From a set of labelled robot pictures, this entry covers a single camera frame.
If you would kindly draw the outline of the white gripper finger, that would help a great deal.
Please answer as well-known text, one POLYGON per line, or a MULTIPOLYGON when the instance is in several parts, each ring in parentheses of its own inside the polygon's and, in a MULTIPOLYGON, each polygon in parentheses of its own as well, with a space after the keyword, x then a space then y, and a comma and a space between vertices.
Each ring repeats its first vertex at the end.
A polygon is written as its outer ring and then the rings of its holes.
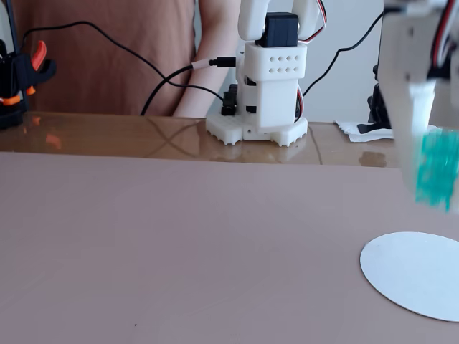
POLYGON ((380 88, 395 139, 402 180, 415 193, 422 137, 429 129, 436 82, 381 81, 380 88))

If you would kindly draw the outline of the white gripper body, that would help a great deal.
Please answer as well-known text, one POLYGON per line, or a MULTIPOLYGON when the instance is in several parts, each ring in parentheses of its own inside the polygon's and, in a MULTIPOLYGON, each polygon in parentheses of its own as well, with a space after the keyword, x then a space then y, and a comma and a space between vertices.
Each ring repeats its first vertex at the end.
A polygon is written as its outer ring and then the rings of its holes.
POLYGON ((458 2, 385 1, 380 82, 458 84, 458 2))

